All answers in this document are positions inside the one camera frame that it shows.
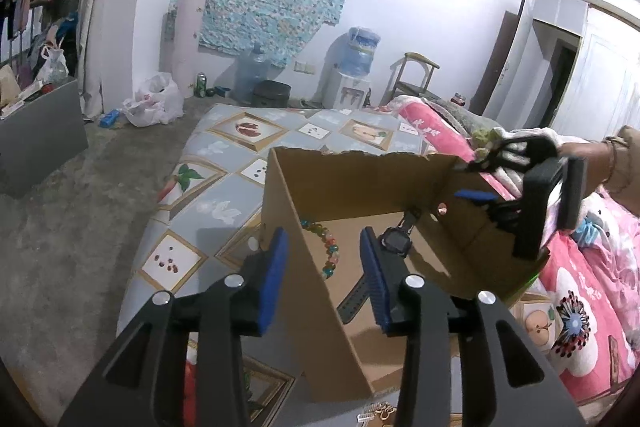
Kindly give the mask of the person right hand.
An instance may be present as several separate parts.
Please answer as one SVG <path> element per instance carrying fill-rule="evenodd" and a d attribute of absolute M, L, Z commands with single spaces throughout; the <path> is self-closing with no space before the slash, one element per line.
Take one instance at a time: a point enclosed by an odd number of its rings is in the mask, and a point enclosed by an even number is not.
<path fill-rule="evenodd" d="M 601 142 L 565 143 L 559 147 L 559 153 L 587 161 L 586 195 L 602 186 L 612 199 L 638 216 L 639 141 L 639 130 L 624 126 L 616 135 L 607 136 Z"/>

